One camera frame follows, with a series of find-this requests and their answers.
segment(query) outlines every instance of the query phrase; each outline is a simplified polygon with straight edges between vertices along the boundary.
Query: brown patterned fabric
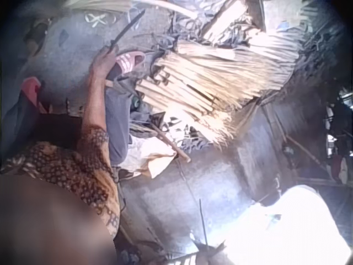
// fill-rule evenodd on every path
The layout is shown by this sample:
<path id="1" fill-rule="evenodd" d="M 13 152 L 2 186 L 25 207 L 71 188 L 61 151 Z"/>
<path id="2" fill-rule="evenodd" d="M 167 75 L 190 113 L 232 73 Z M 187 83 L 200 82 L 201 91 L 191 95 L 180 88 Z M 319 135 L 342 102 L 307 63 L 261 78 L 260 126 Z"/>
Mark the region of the brown patterned fabric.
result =
<path id="1" fill-rule="evenodd" d="M 81 136 L 77 151 L 37 142 L 8 160 L 1 173 L 26 173 L 76 194 L 97 212 L 115 237 L 120 206 L 108 141 L 103 129 L 91 128 Z"/>

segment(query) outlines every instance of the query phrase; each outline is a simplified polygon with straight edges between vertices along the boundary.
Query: sandal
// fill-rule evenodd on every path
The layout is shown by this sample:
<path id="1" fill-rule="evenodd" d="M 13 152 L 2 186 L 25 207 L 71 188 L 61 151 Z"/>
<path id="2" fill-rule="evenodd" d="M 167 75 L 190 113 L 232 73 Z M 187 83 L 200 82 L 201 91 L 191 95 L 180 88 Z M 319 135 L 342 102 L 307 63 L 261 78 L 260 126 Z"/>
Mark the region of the sandal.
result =
<path id="1" fill-rule="evenodd" d="M 145 61 L 146 55 L 142 51 L 130 51 L 115 58 L 116 64 L 106 79 L 113 81 L 116 77 L 130 73 Z"/>

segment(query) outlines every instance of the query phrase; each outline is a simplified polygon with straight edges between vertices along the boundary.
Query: knife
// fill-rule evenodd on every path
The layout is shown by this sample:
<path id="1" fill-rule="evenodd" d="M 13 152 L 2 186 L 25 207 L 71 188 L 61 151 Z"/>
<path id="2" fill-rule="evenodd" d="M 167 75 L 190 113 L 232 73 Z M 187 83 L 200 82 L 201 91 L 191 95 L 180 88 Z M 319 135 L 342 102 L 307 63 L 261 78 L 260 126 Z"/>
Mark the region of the knife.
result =
<path id="1" fill-rule="evenodd" d="M 140 18 L 145 14 L 146 10 L 144 9 L 140 14 L 138 14 L 124 29 L 116 36 L 114 40 L 111 41 L 111 45 L 109 48 L 108 53 L 110 53 L 114 46 L 117 44 L 117 42 L 121 39 L 122 36 L 136 23 L 139 21 Z"/>

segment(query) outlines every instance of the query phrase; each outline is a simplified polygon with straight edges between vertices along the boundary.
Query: hand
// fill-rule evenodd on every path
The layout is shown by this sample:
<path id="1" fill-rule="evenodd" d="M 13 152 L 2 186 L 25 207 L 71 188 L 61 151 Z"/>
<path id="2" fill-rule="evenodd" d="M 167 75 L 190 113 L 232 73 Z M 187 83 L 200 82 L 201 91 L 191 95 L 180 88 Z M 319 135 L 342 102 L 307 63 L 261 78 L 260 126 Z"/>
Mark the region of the hand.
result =
<path id="1" fill-rule="evenodd" d="M 115 65 L 115 54 L 117 53 L 117 47 L 109 52 L 108 47 L 104 47 L 94 58 L 91 65 L 91 74 L 95 78 L 105 79 L 112 67 Z"/>

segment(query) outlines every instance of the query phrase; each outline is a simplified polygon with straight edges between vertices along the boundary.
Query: bamboo pole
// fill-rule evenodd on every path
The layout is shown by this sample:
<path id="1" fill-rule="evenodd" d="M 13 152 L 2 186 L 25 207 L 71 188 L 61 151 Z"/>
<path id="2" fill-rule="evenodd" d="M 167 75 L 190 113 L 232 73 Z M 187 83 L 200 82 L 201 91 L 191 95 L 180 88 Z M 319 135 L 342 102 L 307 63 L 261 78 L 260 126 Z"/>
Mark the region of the bamboo pole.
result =
<path id="1" fill-rule="evenodd" d="M 158 133 L 158 135 L 163 139 L 164 142 L 166 142 L 168 145 L 170 145 L 174 151 L 176 151 L 179 156 L 181 156 L 183 159 L 186 160 L 187 163 L 189 163 L 191 161 L 191 158 L 180 148 L 177 147 L 177 145 L 175 143 L 173 143 L 172 141 L 170 141 L 166 135 L 164 134 L 164 132 L 162 132 L 157 126 L 155 126 L 153 123 L 151 123 L 152 128 Z"/>

